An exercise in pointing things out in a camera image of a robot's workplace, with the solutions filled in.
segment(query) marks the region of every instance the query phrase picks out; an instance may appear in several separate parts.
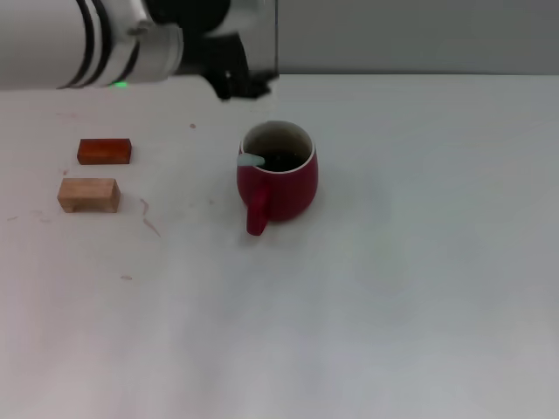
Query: scratch mark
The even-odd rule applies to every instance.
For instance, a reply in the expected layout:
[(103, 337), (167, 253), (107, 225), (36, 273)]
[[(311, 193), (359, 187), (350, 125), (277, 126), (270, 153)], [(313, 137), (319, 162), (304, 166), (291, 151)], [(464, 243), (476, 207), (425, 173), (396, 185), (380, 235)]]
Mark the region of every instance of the scratch mark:
[(146, 203), (143, 199), (141, 199), (140, 202), (143, 203), (143, 215), (146, 216), (146, 214), (148, 214), (149, 204)]
[(146, 224), (151, 230), (153, 230), (156, 233), (157, 236), (161, 237), (161, 234), (159, 234), (159, 231), (157, 231), (157, 229), (154, 227), (154, 225), (152, 223), (150, 223), (145, 218), (143, 219), (143, 223)]

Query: black stripe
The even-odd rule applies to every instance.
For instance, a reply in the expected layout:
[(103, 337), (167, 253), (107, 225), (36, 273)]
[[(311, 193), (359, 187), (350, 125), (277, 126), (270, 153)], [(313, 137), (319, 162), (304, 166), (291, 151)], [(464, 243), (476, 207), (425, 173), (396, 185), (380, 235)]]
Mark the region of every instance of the black stripe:
[(138, 41), (136, 41), (136, 45), (135, 45), (134, 49), (132, 50), (132, 54), (130, 55), (130, 59), (128, 60), (128, 63), (126, 64), (126, 67), (124, 67), (124, 71), (113, 83), (111, 83), (111, 85), (113, 85), (114, 83), (118, 83), (119, 81), (126, 80), (126, 77), (128, 77), (130, 75), (130, 73), (134, 70), (134, 67), (136, 66), (136, 62), (138, 61), (138, 56), (139, 55), (140, 55), (140, 43)]
[(101, 23), (101, 58), (93, 75), (85, 83), (76, 86), (78, 88), (89, 86), (97, 81), (100, 75), (105, 71), (108, 59), (111, 57), (111, 52), (113, 52), (113, 32), (111, 30), (111, 21), (108, 18), (105, 6), (103, 6), (103, 2), (101, 2), (101, 0), (91, 0), (91, 2), (97, 10)]
[(76, 3), (78, 4), (81, 16), (84, 19), (86, 49), (84, 50), (84, 59), (81, 61), (81, 66), (79, 67), (77, 74), (74, 76), (72, 81), (62, 87), (59, 87), (59, 89), (66, 89), (67, 87), (71, 87), (72, 85), (78, 83), (86, 74), (93, 59), (93, 48), (95, 47), (95, 29), (93, 27), (93, 20), (91, 19), (91, 14), (89, 13), (85, 0), (76, 0)]

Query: red mug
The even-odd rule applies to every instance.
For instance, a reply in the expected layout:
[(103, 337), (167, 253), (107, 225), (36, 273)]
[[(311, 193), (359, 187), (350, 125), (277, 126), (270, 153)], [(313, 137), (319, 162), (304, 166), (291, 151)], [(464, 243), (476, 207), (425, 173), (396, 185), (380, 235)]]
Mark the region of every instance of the red mug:
[(260, 236), (269, 221), (287, 221), (307, 209), (318, 188), (318, 159), (310, 136), (284, 121), (269, 121), (253, 128), (241, 142), (239, 153), (262, 155), (293, 152), (305, 159), (298, 168), (272, 172), (249, 166), (237, 168), (238, 193), (246, 204), (246, 231)]

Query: red wooden block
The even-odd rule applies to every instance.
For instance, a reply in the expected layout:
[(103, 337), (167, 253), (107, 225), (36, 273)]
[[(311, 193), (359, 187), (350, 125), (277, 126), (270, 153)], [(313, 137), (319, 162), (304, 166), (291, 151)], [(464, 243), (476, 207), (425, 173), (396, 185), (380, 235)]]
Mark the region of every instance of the red wooden block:
[(98, 139), (79, 142), (79, 164), (129, 164), (130, 139)]

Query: mug handle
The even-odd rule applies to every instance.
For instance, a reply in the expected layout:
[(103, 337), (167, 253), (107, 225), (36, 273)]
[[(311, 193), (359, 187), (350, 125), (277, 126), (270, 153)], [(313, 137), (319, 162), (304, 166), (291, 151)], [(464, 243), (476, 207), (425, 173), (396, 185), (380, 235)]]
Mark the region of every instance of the mug handle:
[(262, 185), (252, 195), (246, 216), (246, 231), (253, 236), (260, 236), (268, 224), (270, 188)]

